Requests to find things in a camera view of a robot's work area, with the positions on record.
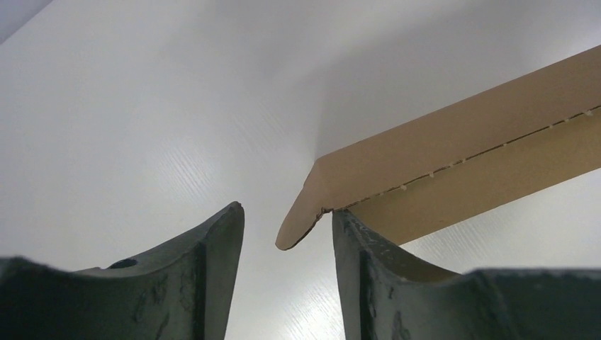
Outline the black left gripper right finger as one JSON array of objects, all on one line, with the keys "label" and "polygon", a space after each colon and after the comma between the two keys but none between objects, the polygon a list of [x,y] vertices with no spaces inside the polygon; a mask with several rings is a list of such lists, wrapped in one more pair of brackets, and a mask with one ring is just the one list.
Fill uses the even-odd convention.
[{"label": "black left gripper right finger", "polygon": [[343,210],[332,217],[347,339],[599,339],[600,271],[435,266]]}]

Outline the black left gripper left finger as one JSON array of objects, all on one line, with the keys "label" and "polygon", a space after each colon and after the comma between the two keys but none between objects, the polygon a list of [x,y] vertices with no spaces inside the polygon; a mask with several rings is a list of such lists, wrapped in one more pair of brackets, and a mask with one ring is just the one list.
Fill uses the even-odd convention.
[{"label": "black left gripper left finger", "polygon": [[1,259],[2,339],[223,339],[243,207],[108,268],[67,272]]}]

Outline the brown cardboard box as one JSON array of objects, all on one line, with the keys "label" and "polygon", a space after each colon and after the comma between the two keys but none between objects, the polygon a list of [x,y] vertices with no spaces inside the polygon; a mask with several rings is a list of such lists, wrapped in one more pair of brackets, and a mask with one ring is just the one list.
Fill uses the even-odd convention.
[{"label": "brown cardboard box", "polygon": [[344,209],[401,245],[599,168],[594,47],[320,157],[276,246]]}]

